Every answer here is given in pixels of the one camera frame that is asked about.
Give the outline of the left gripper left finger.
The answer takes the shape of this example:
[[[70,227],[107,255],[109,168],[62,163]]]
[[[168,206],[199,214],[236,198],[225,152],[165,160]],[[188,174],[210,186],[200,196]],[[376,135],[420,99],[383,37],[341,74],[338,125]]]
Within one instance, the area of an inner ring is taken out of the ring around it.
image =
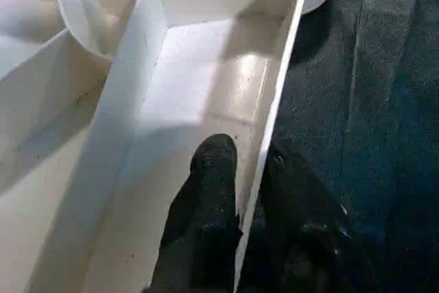
[[[207,137],[169,208],[146,292],[233,292],[242,232],[236,210],[237,148],[227,134]]]

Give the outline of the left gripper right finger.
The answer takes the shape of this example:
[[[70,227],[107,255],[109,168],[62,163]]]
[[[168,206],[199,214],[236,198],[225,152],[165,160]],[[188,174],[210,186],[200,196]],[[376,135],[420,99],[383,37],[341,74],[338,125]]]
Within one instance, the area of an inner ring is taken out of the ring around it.
[[[254,210],[241,292],[376,292],[346,209],[290,140],[274,140]]]

